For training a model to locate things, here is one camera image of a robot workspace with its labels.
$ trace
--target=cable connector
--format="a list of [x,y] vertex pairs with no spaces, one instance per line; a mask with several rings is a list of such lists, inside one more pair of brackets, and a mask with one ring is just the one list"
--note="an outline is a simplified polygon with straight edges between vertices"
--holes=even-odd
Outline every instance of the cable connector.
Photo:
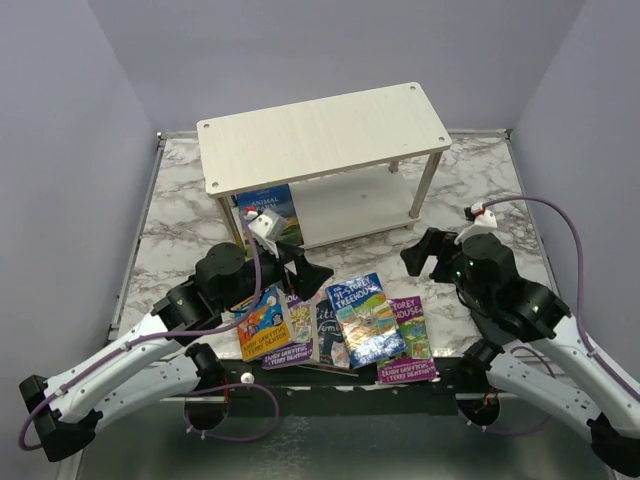
[[464,209],[464,218],[468,221],[473,222],[476,217],[484,212],[484,207],[481,202],[476,202],[470,207]]

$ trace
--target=children's book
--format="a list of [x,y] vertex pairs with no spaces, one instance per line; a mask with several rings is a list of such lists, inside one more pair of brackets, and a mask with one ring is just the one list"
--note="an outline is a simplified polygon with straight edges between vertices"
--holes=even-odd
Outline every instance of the children's book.
[[302,231],[296,214],[289,185],[263,188],[252,192],[239,193],[236,196],[238,209],[256,207],[259,210],[273,210],[287,221],[287,226],[280,235],[280,241],[289,245],[300,246],[303,243]]
[[[236,319],[251,304],[251,298],[234,307]],[[244,361],[262,357],[291,342],[291,318],[283,293],[272,285],[265,289],[260,301],[244,322],[236,327]]]
[[327,293],[353,368],[407,349],[377,273],[331,285]]
[[380,383],[408,383],[438,376],[431,355],[420,297],[389,300],[407,349],[395,357],[378,361]]
[[286,347],[268,353],[262,359],[262,368],[280,368],[317,362],[318,329],[316,326],[315,305],[312,301],[303,302],[296,295],[286,295],[291,316],[292,343]]
[[326,371],[349,370],[349,352],[326,292],[314,297],[318,329],[318,369]]

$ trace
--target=shelf top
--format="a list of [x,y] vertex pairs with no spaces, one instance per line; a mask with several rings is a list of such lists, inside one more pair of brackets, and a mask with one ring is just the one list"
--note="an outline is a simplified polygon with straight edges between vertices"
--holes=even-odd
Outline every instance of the shelf top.
[[447,150],[418,83],[201,120],[206,192],[240,193]]

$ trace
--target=cartoon illustration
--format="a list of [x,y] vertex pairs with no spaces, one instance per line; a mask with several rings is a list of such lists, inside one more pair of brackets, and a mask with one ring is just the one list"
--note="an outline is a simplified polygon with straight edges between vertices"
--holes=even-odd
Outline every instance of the cartoon illustration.
[[[250,300],[247,300],[235,307],[235,310],[238,310],[235,314],[236,318],[242,315],[242,311],[249,303]],[[238,325],[236,330],[244,360],[262,356],[289,343],[290,331],[284,320],[279,293],[275,286],[269,287],[264,292],[249,318]],[[265,337],[265,334],[261,335],[265,330],[276,332],[277,337],[274,339],[271,335],[267,341],[268,337]]]
[[422,300],[420,297],[409,297],[390,300],[390,303],[400,326],[400,333],[407,343],[407,350],[378,362],[378,381],[406,383],[437,377],[438,372],[427,337]]
[[354,368],[406,350],[377,274],[332,285],[327,293]]
[[290,304],[291,323],[293,324],[293,341],[307,343],[311,340],[311,307],[308,303]]

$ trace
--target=white wooden shelf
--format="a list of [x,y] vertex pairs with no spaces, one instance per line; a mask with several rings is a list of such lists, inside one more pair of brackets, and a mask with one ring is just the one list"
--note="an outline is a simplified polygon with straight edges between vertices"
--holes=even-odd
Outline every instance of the white wooden shelf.
[[[451,146],[417,83],[211,118],[197,130],[206,192],[238,244],[227,197],[285,183],[307,247],[414,223],[441,152]],[[395,169],[426,154],[415,198],[400,173],[381,165]]]

